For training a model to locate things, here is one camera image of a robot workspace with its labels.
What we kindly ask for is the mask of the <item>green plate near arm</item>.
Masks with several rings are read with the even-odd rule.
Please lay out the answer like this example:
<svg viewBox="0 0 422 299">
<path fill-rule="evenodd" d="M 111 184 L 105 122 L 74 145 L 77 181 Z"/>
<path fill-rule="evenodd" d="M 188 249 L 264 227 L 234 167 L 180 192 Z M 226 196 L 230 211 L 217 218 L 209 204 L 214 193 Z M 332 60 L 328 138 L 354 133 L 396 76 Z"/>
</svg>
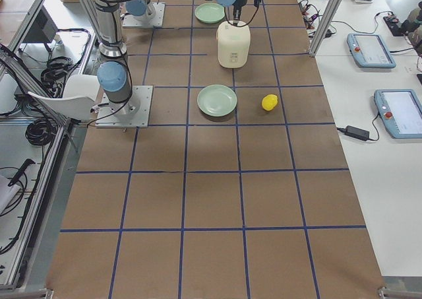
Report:
<svg viewBox="0 0 422 299">
<path fill-rule="evenodd" d="M 212 84 L 199 92 L 197 104 L 204 114 L 222 117 L 234 111 L 237 105 L 237 96 L 228 86 Z"/>
<path fill-rule="evenodd" d="M 224 19 L 225 10 L 217 3 L 203 3 L 195 9 L 195 17 L 205 24 L 215 24 Z"/>
</svg>

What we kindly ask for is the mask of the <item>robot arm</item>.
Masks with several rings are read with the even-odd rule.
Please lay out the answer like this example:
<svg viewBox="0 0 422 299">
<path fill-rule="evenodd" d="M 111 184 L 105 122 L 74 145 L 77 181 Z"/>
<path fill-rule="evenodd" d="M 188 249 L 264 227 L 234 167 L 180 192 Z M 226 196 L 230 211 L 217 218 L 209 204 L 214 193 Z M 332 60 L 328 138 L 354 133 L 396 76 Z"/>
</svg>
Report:
<svg viewBox="0 0 422 299">
<path fill-rule="evenodd" d="M 135 19 L 146 21 L 155 17 L 156 10 L 150 0 L 130 0 L 125 4 L 126 12 Z"/>
<path fill-rule="evenodd" d="M 223 7 L 233 6 L 235 24 L 239 24 L 241 9 L 248 0 L 215 0 Z M 262 0 L 254 0 L 258 7 Z M 133 16 L 154 15 L 151 0 L 94 0 L 100 31 L 100 54 L 105 61 L 100 66 L 97 77 L 109 100 L 111 113 L 123 118 L 138 112 L 140 98 L 133 92 L 127 47 L 122 35 L 120 4 Z"/>
</svg>

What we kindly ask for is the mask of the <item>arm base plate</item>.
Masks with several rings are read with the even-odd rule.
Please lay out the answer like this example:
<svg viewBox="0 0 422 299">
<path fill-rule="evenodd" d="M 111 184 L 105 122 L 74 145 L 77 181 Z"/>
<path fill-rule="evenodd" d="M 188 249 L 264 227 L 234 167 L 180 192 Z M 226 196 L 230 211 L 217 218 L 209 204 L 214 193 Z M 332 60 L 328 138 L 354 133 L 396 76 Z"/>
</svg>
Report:
<svg viewBox="0 0 422 299">
<path fill-rule="evenodd" d="M 143 1 L 129 1 L 125 4 L 126 14 L 123 28 L 160 28 L 164 21 L 165 3 L 146 4 Z"/>
<path fill-rule="evenodd" d="M 94 122 L 100 128 L 133 128 L 148 127 L 153 86 L 134 86 L 133 95 L 129 102 L 120 110 L 121 105 L 108 100 L 103 93 L 102 106 L 98 112 L 98 119 Z"/>
</svg>

